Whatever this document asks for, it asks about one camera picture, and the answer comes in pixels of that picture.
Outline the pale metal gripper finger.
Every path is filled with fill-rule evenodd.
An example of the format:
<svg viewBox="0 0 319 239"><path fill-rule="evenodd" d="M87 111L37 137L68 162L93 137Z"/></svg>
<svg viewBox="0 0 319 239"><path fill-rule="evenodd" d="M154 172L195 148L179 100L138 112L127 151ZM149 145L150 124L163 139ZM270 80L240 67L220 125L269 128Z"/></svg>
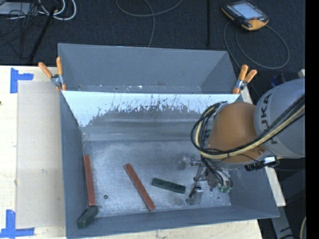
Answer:
<svg viewBox="0 0 319 239"><path fill-rule="evenodd" d="M198 205L201 202L202 195L203 189L199 186L194 186L185 201L188 205Z"/></svg>
<svg viewBox="0 0 319 239"><path fill-rule="evenodd" d="M188 167L193 167L196 165L195 155L182 155L177 160L178 170L185 170Z"/></svg>

